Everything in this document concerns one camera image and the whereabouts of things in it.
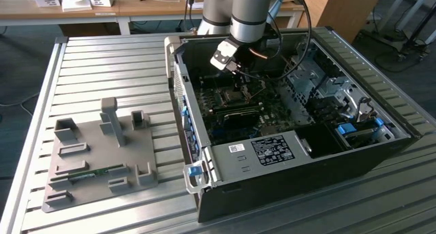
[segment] metal bracket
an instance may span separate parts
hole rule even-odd
[[[170,78],[170,54],[181,46],[181,40],[178,36],[167,36],[163,40],[165,44],[165,68],[166,77]]]

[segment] barcode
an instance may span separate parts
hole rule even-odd
[[[237,144],[229,146],[230,153],[245,150],[243,144]]]

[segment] wooden cabinet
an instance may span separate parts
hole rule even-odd
[[[331,26],[341,37],[351,42],[378,0],[305,0],[311,26]],[[302,15],[298,27],[306,27]]]

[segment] wheel caster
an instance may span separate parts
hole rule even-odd
[[[395,61],[402,62],[405,59],[406,59],[406,56],[403,54],[398,54]]]

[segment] blue tab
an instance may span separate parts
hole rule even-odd
[[[201,166],[191,166],[187,168],[187,175],[189,177],[197,176],[202,174]]]
[[[383,124],[381,118],[375,118],[375,125],[379,127]]]
[[[357,129],[354,128],[354,126],[350,123],[339,124],[339,126],[337,127],[337,130],[338,130],[339,134],[351,133],[351,132],[357,131]]]
[[[189,115],[187,107],[183,106],[181,109],[181,115]]]

